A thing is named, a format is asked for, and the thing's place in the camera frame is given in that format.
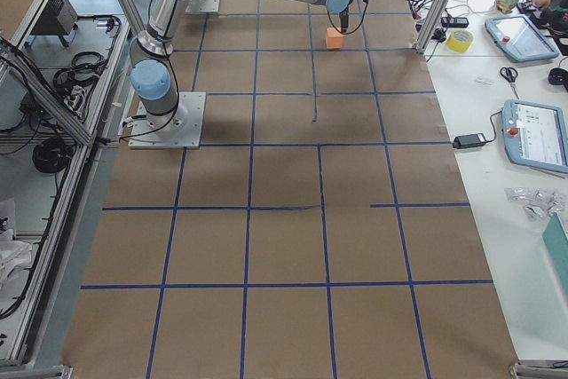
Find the yellow object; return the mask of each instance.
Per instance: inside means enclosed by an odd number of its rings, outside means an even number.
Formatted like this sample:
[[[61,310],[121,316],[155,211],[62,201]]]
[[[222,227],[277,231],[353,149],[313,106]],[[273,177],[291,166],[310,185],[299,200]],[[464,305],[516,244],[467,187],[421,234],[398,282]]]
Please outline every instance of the yellow object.
[[[343,35],[333,27],[328,27],[326,30],[326,47],[328,49],[343,48]]]
[[[446,45],[452,51],[465,52],[473,43],[473,35],[468,30],[454,30],[448,37]]]

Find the scissors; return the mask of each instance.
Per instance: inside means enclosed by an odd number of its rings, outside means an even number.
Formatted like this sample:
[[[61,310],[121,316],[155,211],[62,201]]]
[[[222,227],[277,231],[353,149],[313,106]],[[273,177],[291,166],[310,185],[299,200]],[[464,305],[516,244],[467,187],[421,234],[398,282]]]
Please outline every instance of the scissors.
[[[515,80],[518,77],[517,69],[513,68],[513,67],[501,67],[501,70],[499,70],[499,74],[501,75],[501,77],[503,79],[505,79],[507,82],[509,82],[511,89],[513,90],[513,93],[515,94],[515,98],[520,99],[518,97],[518,93],[517,93],[517,86],[515,85]]]

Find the yellow tape roll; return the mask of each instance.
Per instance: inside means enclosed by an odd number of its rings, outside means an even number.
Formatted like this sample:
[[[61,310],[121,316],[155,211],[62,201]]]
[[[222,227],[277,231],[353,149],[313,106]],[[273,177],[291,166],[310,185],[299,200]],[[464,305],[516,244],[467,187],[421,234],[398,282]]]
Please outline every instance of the yellow tape roll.
[[[448,37],[446,45],[452,51],[465,52],[473,43],[473,35],[468,30],[454,30]]]

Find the white mounting plate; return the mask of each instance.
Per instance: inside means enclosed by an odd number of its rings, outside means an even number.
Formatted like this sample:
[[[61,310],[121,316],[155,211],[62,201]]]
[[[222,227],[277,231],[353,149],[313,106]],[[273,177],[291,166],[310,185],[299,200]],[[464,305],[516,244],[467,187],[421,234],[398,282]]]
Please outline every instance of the white mounting plate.
[[[219,12],[221,0],[190,0],[185,13],[198,15],[201,13]]]
[[[179,92],[179,105],[187,111],[184,124],[168,138],[163,138],[160,132],[149,133],[139,138],[129,139],[130,148],[160,149],[160,148],[199,148],[201,141],[201,128],[203,126],[203,112],[205,111],[205,92]],[[136,114],[146,114],[146,109],[140,102]],[[132,135],[153,130],[146,120],[134,122]]]

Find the black adapter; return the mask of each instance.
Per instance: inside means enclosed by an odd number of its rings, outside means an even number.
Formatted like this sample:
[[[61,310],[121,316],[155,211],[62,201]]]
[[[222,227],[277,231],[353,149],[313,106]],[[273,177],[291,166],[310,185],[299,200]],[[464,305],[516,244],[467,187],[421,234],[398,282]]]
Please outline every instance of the black adapter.
[[[467,18],[442,17],[440,22],[443,28],[466,28],[469,25]]]
[[[465,148],[475,148],[476,146],[484,146],[487,144],[487,139],[483,133],[472,133],[470,135],[460,135],[455,137],[452,142],[452,147],[457,150]]]

